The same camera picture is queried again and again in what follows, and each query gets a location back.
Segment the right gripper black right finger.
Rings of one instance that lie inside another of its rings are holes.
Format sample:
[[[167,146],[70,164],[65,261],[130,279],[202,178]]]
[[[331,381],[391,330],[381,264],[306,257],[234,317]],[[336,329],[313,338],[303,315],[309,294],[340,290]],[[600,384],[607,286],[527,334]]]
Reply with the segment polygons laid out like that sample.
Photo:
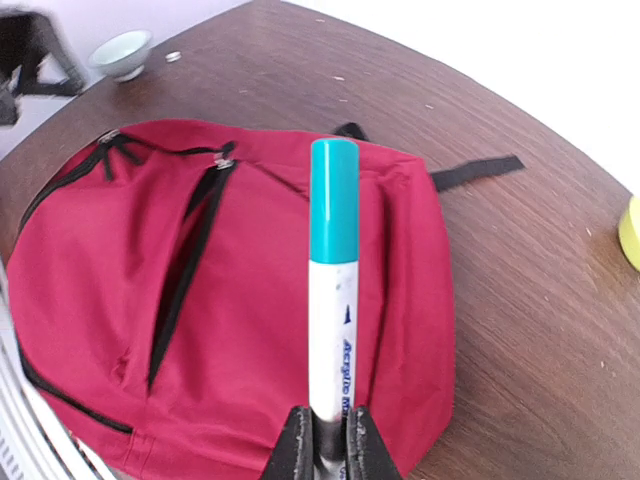
[[[366,407],[351,410],[346,423],[346,467],[350,480],[401,480]]]

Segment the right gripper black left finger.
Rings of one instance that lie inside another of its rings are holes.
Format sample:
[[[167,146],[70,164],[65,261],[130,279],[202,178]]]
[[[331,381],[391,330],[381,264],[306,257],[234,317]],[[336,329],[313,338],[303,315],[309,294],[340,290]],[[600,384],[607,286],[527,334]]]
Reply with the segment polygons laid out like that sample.
[[[311,410],[291,409],[261,480],[311,480],[314,478],[313,421]]]

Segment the red backpack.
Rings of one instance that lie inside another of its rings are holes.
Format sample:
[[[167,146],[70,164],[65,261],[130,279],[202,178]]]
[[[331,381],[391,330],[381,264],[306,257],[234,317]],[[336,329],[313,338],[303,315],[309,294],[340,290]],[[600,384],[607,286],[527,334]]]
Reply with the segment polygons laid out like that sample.
[[[401,474],[453,414],[455,313],[439,195],[522,168],[429,172],[368,142],[196,120],[111,131],[34,197],[8,262],[21,366],[62,423],[138,479],[255,479],[307,403],[311,156],[360,156],[357,339],[338,385]]]

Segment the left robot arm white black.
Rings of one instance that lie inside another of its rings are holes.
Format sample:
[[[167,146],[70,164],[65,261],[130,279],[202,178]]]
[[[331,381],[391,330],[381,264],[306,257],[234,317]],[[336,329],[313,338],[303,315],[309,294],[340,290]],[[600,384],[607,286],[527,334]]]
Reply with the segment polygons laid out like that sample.
[[[58,83],[39,79],[44,59],[52,57],[66,79]],[[63,46],[51,18],[35,10],[1,9],[1,125],[19,120],[20,96],[74,97],[87,81]]]

